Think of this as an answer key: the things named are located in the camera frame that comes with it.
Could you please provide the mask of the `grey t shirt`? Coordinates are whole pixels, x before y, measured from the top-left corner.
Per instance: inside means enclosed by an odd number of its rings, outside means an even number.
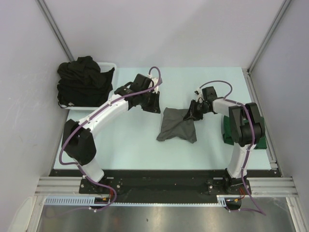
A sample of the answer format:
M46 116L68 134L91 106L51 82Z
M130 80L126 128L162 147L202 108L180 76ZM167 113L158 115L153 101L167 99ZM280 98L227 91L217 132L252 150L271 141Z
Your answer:
M183 119L187 111L187 109L165 108L160 133L156 140L163 142L178 137L192 144L195 143L197 135L194 121Z

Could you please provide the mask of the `white plastic basket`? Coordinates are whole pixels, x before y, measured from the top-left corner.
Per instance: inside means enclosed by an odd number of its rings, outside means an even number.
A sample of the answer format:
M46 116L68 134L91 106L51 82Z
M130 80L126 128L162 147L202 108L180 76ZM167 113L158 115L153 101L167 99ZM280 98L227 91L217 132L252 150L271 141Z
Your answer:
M101 72L108 72L112 68L114 68L114 73L113 76L116 76L116 69L117 66L115 63L110 63L110 62L98 62L98 65L100 67ZM67 109L67 110L75 110L75 111L95 111L98 109L98 107L82 107L82 106L65 106L63 104L60 104L58 102L58 106L61 109Z

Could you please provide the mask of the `black t shirts pile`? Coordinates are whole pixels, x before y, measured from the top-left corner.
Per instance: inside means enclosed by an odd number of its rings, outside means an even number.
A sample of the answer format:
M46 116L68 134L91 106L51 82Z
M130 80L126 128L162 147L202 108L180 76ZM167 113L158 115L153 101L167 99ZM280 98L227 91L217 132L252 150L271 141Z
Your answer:
M65 106L99 107L113 90L114 68L102 73L91 56L63 62L57 73L60 77L57 100Z

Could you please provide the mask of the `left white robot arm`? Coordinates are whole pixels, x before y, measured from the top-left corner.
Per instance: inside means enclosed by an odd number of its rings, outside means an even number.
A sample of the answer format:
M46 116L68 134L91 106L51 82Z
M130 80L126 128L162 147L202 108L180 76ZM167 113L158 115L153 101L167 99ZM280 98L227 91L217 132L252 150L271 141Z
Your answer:
M66 122L60 152L72 158L73 164L91 179L89 186L94 192L102 193L107 187L104 171L95 158L95 137L106 124L133 107L140 106L144 111L159 114L160 84L160 76L137 74L134 81L117 88L98 109L78 121Z

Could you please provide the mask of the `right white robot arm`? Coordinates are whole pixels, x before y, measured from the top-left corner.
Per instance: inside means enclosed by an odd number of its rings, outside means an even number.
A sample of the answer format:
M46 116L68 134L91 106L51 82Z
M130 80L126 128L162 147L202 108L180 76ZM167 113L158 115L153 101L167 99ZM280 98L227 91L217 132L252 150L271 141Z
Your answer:
M258 142L265 136L265 124L256 103L242 104L218 97L214 87L195 91L198 98L191 100L183 120L199 121L207 113L229 118L231 138L234 143L232 157L217 188L227 194L237 194L249 188L246 183L247 164Z

